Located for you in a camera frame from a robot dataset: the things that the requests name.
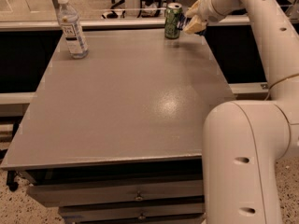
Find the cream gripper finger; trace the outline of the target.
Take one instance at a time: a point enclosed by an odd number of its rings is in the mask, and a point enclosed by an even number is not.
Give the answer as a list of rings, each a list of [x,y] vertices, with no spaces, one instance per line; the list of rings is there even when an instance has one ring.
[[[186,16],[193,17],[194,15],[196,15],[200,3],[201,3],[201,0],[197,0],[195,3],[193,3],[192,6],[189,7],[188,10],[186,11]]]
[[[192,18],[187,19],[187,24],[183,28],[186,34],[196,34],[206,29],[206,22],[202,21],[198,15],[194,15]]]

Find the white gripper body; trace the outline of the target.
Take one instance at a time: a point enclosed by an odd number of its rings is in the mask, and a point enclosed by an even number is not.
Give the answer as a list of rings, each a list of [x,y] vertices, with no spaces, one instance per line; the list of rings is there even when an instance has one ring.
[[[223,16],[214,8],[212,0],[200,0],[199,17],[206,22],[219,22]]]

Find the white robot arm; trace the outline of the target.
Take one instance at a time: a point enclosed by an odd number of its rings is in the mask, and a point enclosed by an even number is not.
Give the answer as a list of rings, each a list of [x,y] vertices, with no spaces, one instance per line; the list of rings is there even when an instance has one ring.
[[[298,153],[299,35],[276,0],[199,0],[187,15],[217,22],[240,8],[249,16],[269,97],[226,102],[206,118],[206,224],[283,224],[275,165]]]

